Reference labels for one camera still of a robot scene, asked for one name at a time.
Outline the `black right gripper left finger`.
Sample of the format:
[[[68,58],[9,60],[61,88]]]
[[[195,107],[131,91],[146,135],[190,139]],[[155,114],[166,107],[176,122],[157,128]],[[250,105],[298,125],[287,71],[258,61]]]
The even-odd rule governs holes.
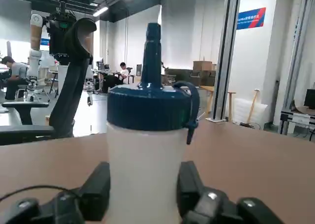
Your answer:
[[[102,221],[110,199],[110,165],[103,161],[78,188],[34,185],[3,195],[4,201],[21,192],[36,189],[58,190],[45,204],[37,198],[20,199],[0,213],[2,224],[84,224]]]

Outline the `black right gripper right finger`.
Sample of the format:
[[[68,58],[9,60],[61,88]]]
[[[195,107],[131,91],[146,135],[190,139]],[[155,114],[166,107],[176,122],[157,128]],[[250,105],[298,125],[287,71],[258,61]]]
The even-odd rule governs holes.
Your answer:
[[[183,224],[281,224],[282,220],[260,199],[237,202],[221,190],[205,186],[192,161],[181,163],[177,206]]]

